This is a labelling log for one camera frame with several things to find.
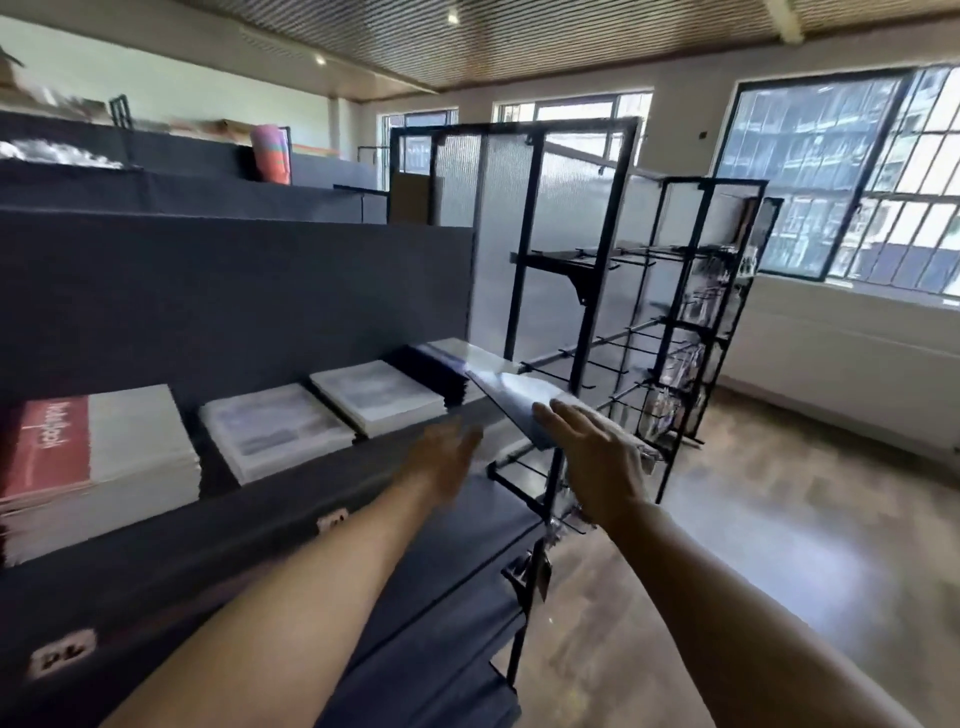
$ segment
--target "forearm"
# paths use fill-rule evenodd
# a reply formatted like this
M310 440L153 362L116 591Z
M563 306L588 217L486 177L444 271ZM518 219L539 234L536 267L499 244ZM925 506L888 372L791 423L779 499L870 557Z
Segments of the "forearm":
M636 504L608 531L651 596L718 728L919 724L806 624Z
M424 484L391 486L214 616L104 725L312 725L430 507Z

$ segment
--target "stack of magazines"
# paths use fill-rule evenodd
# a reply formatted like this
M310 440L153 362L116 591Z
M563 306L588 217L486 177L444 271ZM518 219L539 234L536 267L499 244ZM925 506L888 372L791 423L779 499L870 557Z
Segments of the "stack of magazines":
M28 401L8 432L5 563L196 500L200 464L165 384Z
M462 339L408 346L388 358L404 374L444 396L446 406L468 404L486 395L468 372L516 374L519 365Z
M208 402L200 419L241 485L348 448L356 436L299 384Z
M310 379L368 437L446 414L441 395L385 361L317 372Z

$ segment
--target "pink rolled mat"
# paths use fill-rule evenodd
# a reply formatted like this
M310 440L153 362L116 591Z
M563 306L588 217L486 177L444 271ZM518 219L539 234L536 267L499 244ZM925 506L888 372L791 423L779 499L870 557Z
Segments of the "pink rolled mat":
M250 132L256 168L264 182L290 183L290 155L287 135L276 124L261 124Z

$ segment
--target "polished concrete floor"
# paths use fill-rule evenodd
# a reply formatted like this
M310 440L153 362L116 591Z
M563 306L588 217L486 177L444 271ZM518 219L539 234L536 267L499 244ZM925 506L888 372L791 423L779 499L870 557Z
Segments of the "polished concrete floor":
M960 488L913 456L721 392L665 507L926 728L960 725ZM551 550L517 690L523 728L711 726L603 532ZM494 662L504 664L501 653Z

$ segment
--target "price tag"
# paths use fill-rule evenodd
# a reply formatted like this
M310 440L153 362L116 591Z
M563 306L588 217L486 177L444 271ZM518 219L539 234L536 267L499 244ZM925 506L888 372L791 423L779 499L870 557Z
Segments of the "price tag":
M323 536L323 534L333 528L333 526L346 521L349 515L350 512L346 508L338 508L332 513L320 516L317 519L317 532Z
M92 629L72 632L62 640L47 644L30 656L31 680L56 672L82 660L97 648L97 633Z

